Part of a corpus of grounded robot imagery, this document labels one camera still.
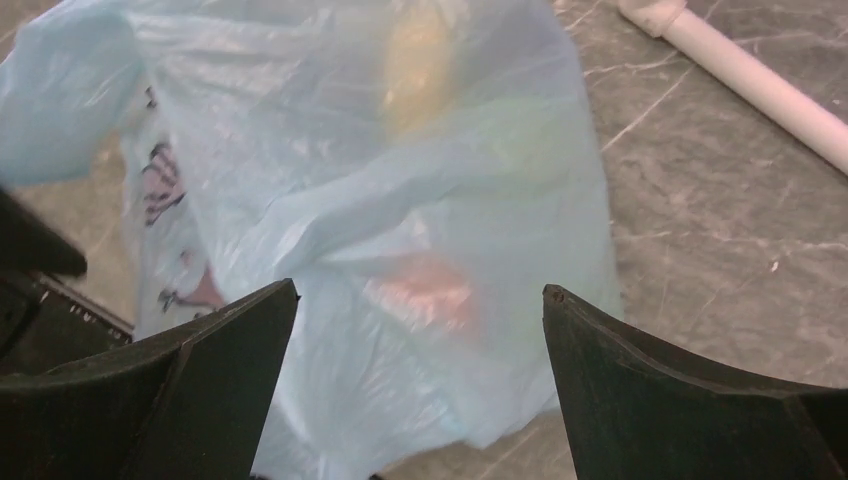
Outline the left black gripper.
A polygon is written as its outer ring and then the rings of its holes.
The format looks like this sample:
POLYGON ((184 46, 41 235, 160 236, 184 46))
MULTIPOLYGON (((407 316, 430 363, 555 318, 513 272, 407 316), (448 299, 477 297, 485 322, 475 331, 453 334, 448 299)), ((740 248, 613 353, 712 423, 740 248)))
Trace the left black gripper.
POLYGON ((1 373, 39 375, 132 342, 132 326, 59 280, 84 254, 1 189, 1 373))

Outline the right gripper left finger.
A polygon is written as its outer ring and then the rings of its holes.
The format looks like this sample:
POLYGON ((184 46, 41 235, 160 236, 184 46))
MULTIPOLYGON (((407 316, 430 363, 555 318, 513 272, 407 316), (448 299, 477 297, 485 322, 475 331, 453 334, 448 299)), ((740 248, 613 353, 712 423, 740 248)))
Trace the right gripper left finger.
POLYGON ((247 479, 299 296, 273 282, 216 312, 1 380, 5 479, 247 479))

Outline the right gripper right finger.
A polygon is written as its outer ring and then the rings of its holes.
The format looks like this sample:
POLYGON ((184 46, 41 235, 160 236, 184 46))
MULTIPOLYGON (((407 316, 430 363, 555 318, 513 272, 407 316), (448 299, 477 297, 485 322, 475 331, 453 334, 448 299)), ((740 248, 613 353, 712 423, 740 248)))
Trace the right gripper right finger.
POLYGON ((847 392, 716 362, 569 290, 543 326, 581 479, 843 479, 847 392))

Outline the blue printed plastic bag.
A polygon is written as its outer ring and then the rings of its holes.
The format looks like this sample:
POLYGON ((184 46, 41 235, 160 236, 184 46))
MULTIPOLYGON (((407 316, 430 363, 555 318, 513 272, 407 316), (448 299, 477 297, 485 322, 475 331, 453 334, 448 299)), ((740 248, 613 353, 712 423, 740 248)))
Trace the blue printed plastic bag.
POLYGON ((546 1, 63 1, 2 61, 1 178, 82 175, 112 133, 137 339, 276 280, 298 290, 262 477, 485 448, 559 406, 543 288, 622 310, 583 70, 546 1), (448 22, 453 100, 392 137, 386 46, 418 4, 448 22), (481 109, 518 97, 569 109, 566 177, 529 182, 487 147, 481 109), (412 331, 369 299, 389 261, 423 252, 470 277, 478 337, 412 331))

